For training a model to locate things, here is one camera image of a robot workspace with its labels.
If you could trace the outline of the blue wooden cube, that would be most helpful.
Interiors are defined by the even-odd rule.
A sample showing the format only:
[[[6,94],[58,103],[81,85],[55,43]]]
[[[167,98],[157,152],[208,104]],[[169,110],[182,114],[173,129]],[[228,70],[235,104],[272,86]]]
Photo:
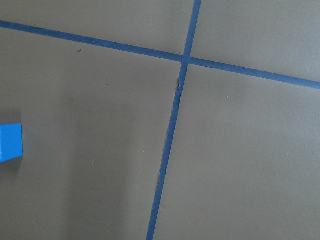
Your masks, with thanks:
[[[23,156],[22,125],[0,125],[0,162],[4,163]]]

